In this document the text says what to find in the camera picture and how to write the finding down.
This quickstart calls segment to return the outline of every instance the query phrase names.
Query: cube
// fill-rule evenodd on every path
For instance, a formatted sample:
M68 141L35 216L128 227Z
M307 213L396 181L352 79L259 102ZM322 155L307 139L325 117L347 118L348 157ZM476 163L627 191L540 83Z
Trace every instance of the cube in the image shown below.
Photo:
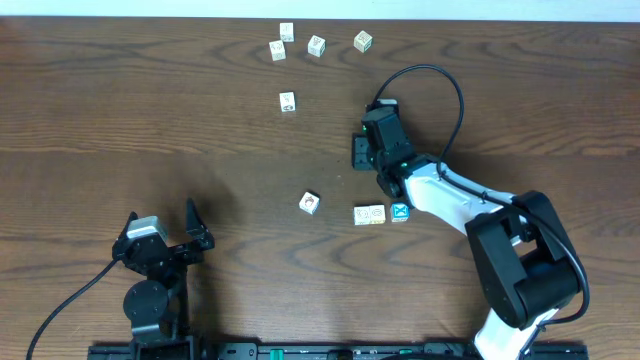
M313 35L311 40L309 40L309 45L307 47L309 54L320 57L324 52L325 41L323 38Z
M313 215L320 204L320 198L313 195L310 192L305 192L304 196L302 196L302 200L300 200L300 209L303 211Z
M384 205L369 206L369 218L372 224L384 224L387 217L384 214Z
M296 111L296 99L292 92L280 93L280 108L282 112Z
M371 224L371 216L369 215L369 206L358 206L353 208L353 223L355 225Z
M284 60L287 58L287 55L284 52L284 43L282 40L270 42L269 49L271 49L271 57L273 58L273 61Z
M280 40L293 42L293 23L280 23Z
M364 53L373 44L373 38L367 34L364 30L360 31L358 35L353 39L353 46L360 52Z
M405 222L409 219L409 207L403 203L391 204L391 222Z

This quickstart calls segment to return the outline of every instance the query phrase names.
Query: blue cube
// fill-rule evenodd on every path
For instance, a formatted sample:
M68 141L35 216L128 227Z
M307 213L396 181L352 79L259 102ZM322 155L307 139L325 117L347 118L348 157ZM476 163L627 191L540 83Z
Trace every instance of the blue cube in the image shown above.
M405 222L409 219L409 207L403 203L391 204L391 222Z

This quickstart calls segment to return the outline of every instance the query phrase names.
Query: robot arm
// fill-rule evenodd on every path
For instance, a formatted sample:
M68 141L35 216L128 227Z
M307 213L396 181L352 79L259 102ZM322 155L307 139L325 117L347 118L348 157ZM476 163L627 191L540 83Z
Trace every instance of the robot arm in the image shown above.
M403 199L467 235L492 308L474 346L487 360L520 358L537 335L539 324L580 292L578 277L563 250L549 241L545 229L477 194L490 195L543 219L575 256L549 199L539 192L521 196L497 192L441 163L440 170L447 178L462 185L454 186L440 176L438 159L416 154L400 124L397 102L379 100L368 110L362 119L363 134L354 136L354 168L376 170L378 184L387 195ZM513 246L521 241L535 241L537 248L519 258Z

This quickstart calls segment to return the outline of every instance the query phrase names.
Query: wood grain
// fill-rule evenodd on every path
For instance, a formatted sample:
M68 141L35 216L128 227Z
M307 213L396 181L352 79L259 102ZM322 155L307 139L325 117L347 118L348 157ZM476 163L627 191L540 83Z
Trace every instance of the wood grain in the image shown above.
M579 322L545 339L592 359L640 355L640 26L296 21L272 62L276 21L0 20L0 359L24 356L44 318L110 260L129 211L185 241L192 196L217 238L190 273L196 329L262 341L470 337L487 304L466 240L427 214L354 227L355 204L389 204L350 168L364 104L394 71L436 63L465 92L449 163L493 188L554 202L590 276ZM361 54L353 36L374 46ZM312 34L327 39L306 54ZM294 91L283 114L278 93ZM437 152L454 90L414 73L388 96L421 151ZM311 189L315 216L297 208ZM50 325L36 358L80 359L127 341L117 266Z

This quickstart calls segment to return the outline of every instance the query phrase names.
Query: blue sticker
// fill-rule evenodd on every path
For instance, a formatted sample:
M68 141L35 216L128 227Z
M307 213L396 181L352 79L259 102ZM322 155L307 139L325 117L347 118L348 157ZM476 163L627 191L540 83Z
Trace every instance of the blue sticker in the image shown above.
M409 217L409 207L405 204L393 204L393 217Z

